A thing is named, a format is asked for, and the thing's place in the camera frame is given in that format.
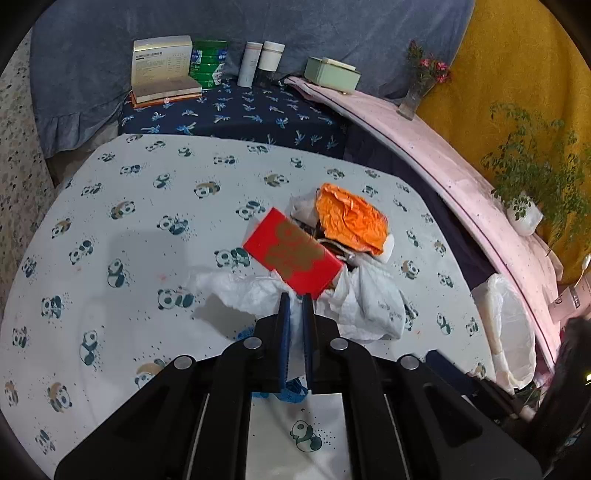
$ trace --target crumpled orange paper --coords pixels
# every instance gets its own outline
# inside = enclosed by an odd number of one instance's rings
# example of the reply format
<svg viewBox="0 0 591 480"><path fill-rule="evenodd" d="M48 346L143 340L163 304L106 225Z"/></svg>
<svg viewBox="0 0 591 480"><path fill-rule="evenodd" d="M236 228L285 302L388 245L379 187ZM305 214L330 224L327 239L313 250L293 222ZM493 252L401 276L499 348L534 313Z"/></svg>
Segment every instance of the crumpled orange paper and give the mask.
<svg viewBox="0 0 591 480"><path fill-rule="evenodd" d="M388 218L357 195L331 183L320 188L316 210L326 238L358 252L379 255L388 235Z"/></svg>

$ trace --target book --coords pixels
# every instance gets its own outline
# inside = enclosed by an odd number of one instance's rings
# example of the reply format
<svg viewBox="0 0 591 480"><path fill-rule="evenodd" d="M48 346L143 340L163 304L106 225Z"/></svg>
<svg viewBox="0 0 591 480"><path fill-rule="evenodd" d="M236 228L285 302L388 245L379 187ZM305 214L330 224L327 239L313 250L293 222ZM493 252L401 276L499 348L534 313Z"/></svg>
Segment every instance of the book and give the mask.
<svg viewBox="0 0 591 480"><path fill-rule="evenodd" d="M132 85L137 103L149 102L166 97L201 93L201 84L189 75L177 78L159 80L157 82Z"/></svg>
<svg viewBox="0 0 591 480"><path fill-rule="evenodd" d="M263 218L244 249L265 268L277 270L298 295L310 293L313 299L320 296L343 265L276 208Z"/></svg>
<svg viewBox="0 0 591 480"><path fill-rule="evenodd" d="M132 87L189 75L192 51L189 35L135 40L131 59Z"/></svg>
<svg viewBox="0 0 591 480"><path fill-rule="evenodd" d="M159 98L157 100L149 100L148 102L138 103L135 95L131 92L131 106L136 108L147 108L149 106L158 106L158 105L165 105L166 103L174 103L180 100L190 100L194 98L201 98L203 96L202 93L189 93L188 95L177 95L174 97L164 97Z"/></svg>

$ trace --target silver screw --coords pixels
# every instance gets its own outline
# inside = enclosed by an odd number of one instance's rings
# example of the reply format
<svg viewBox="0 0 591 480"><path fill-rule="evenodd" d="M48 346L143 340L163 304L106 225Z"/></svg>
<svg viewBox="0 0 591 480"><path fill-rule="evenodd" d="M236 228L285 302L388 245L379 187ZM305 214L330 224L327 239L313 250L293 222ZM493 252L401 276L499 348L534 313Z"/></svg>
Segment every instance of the silver screw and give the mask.
<svg viewBox="0 0 591 480"><path fill-rule="evenodd" d="M259 337L248 337L244 340L244 347L248 348L249 350L256 350L260 348L262 345L262 340Z"/></svg>
<svg viewBox="0 0 591 480"><path fill-rule="evenodd" d="M174 366L179 370L185 370L189 368L193 364L193 359L189 356L179 356L178 358L174 359Z"/></svg>
<svg viewBox="0 0 591 480"><path fill-rule="evenodd" d="M406 368L406 370L416 370L420 365L420 362L418 361L417 357L406 355L402 357L402 360L400 360L400 365Z"/></svg>
<svg viewBox="0 0 591 480"><path fill-rule="evenodd" d="M347 340L345 340L344 338L333 338L330 341L330 346L334 349L334 350L347 350L347 347L349 346L349 342Z"/></svg>

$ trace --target yellow fabric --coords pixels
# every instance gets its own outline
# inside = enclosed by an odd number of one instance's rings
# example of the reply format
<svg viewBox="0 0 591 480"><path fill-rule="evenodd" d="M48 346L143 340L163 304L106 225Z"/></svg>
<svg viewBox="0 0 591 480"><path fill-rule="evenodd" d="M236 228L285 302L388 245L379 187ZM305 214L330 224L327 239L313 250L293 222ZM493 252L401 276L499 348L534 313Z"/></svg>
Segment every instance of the yellow fabric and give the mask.
<svg viewBox="0 0 591 480"><path fill-rule="evenodd" d="M508 133L497 117L491 121L489 107L495 101L516 103L547 119L561 118L566 129L591 143L591 72L538 0L476 0L452 75L451 83L428 94L418 115L489 181L480 159ZM591 178L584 188L591 193ZM548 240L547 228L538 233ZM588 244L586 238L571 243L563 238L555 244L564 265L563 283L579 277Z"/></svg>

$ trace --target light green box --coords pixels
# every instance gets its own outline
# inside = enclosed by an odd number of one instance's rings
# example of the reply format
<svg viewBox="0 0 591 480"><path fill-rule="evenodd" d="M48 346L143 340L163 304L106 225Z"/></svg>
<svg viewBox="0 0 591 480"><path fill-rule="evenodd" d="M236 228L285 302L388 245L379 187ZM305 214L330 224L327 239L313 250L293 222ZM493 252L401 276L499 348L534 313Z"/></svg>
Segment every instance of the light green box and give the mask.
<svg viewBox="0 0 591 480"><path fill-rule="evenodd" d="M309 57L304 77L320 85L340 92L352 93L361 74L355 67L327 58Z"/></svg>

